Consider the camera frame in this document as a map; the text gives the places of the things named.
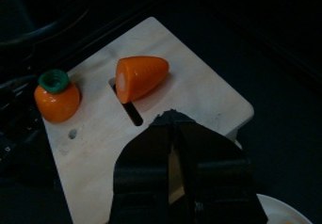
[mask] orange toy carrot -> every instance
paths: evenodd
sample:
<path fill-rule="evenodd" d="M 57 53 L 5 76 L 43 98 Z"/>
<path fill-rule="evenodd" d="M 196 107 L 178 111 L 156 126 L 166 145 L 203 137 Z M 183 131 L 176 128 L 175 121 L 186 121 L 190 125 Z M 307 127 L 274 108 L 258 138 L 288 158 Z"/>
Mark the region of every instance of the orange toy carrot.
<path fill-rule="evenodd" d="M 116 92 L 125 104 L 145 94 L 164 79 L 168 62 L 156 56 L 129 56 L 117 61 Z"/>

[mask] wooden board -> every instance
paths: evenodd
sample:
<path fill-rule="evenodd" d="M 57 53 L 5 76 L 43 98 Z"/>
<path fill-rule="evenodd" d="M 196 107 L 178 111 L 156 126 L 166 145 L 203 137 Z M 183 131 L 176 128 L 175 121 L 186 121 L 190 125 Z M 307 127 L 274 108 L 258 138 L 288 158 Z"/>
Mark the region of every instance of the wooden board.
<path fill-rule="evenodd" d="M 160 86 L 133 102 L 143 118 L 139 127 L 109 85 L 117 60 L 127 56 L 160 56 L 170 63 Z M 252 107 L 155 18 L 103 47 L 69 76 L 81 92 L 80 107 L 69 120 L 45 122 L 45 128 L 73 222 L 101 224 L 109 216 L 117 156 L 153 118 L 176 109 L 232 138 L 252 116 Z"/>

